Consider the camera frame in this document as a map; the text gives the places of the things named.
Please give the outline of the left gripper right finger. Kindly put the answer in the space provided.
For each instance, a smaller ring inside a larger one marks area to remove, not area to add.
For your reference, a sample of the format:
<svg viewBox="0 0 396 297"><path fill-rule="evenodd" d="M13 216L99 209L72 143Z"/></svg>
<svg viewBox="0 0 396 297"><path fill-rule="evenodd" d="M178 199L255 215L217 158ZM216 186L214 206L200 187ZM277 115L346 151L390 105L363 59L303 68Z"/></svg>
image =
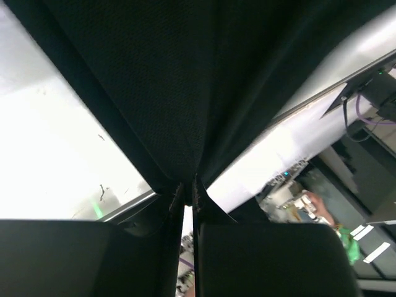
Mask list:
<svg viewBox="0 0 396 297"><path fill-rule="evenodd" d="M315 223L239 223L192 194L197 296L360 296L334 230Z"/></svg>

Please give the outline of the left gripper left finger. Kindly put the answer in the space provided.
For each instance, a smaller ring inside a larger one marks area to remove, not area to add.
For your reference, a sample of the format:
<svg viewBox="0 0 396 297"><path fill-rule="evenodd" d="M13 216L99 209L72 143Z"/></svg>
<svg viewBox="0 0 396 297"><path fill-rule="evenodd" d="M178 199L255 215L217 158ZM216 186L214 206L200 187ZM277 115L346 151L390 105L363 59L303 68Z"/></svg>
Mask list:
<svg viewBox="0 0 396 297"><path fill-rule="evenodd" d="M174 296L183 186L157 196L130 227L2 220L2 296Z"/></svg>

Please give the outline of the black shorts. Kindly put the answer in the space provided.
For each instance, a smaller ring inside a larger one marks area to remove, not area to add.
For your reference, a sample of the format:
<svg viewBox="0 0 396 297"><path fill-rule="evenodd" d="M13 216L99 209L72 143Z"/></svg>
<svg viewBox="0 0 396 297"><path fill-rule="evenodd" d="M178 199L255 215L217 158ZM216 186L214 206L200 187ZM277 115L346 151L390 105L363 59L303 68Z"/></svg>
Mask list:
<svg viewBox="0 0 396 297"><path fill-rule="evenodd" d="M7 1L157 191L215 178L392 1Z"/></svg>

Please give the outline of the person's hand in background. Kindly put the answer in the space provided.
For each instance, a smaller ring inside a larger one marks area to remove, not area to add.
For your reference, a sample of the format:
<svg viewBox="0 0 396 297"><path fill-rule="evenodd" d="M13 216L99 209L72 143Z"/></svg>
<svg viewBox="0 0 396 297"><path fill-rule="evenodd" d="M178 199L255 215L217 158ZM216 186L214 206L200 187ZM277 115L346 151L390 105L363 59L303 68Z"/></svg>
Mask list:
<svg viewBox="0 0 396 297"><path fill-rule="evenodd" d="M330 212L327 210L327 207L324 204L324 201L321 197L316 195L313 192L306 191L305 194L309 197L312 205L315 207L316 211L314 212L316 216L325 218L331 227L335 227L335 220Z"/></svg>

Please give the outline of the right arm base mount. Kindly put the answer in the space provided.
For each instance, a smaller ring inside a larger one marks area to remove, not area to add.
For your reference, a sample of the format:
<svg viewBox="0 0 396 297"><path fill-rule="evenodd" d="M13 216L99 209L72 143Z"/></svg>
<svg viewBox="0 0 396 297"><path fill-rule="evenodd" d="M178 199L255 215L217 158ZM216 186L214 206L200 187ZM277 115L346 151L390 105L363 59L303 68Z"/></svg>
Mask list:
<svg viewBox="0 0 396 297"><path fill-rule="evenodd" d="M391 74L394 70L395 59L376 64L350 79L323 116L341 106L343 101L361 95L378 115L395 122L395 76Z"/></svg>

